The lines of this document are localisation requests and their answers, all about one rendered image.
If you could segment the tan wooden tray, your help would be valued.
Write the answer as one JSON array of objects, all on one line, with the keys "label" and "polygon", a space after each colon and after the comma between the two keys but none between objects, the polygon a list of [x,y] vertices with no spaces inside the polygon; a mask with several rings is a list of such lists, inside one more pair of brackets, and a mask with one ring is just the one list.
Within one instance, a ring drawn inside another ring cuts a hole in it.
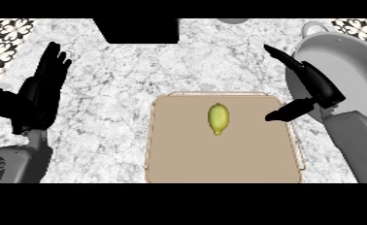
[{"label": "tan wooden tray", "polygon": [[[219,136],[208,122],[216,103],[230,112]],[[147,181],[302,182],[289,124],[265,120],[280,107],[279,98],[262,93],[162,95],[153,104]]]}]

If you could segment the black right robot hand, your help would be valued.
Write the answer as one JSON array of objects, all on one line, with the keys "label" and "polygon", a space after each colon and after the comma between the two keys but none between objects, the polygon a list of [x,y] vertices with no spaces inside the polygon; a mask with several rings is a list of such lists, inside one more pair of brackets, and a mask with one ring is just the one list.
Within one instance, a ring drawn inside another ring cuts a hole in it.
[{"label": "black right robot hand", "polygon": [[271,57],[279,59],[296,73],[311,95],[310,98],[296,99],[265,116],[267,121],[280,120],[290,122],[314,110],[314,105],[319,105],[323,109],[329,109],[345,100],[345,96],[332,80],[311,63],[307,61],[298,62],[292,56],[270,45],[265,45],[264,49]]}]

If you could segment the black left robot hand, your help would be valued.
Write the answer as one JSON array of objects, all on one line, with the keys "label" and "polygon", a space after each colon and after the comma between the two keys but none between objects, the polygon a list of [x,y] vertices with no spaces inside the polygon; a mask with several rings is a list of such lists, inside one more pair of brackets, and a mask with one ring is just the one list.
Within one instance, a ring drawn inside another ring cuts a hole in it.
[{"label": "black left robot hand", "polygon": [[12,121],[14,134],[46,130],[57,119],[61,90],[71,60],[61,45],[51,42],[39,60],[34,75],[26,79],[18,93],[0,88],[0,117]]}]

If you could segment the grey round object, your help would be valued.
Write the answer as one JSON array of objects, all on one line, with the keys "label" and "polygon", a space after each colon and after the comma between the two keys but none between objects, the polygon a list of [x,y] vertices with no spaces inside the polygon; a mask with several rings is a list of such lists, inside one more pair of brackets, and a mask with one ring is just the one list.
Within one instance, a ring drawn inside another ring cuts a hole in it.
[{"label": "grey round object", "polygon": [[242,24],[249,19],[248,18],[219,18],[218,20],[222,21],[227,24]]}]

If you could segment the black appliance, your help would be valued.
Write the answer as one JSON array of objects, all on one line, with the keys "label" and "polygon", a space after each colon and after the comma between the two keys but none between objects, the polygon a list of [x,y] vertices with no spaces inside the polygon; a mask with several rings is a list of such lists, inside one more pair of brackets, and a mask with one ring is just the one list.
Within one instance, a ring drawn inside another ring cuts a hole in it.
[{"label": "black appliance", "polygon": [[95,18],[95,24],[110,44],[176,44],[176,18]]}]

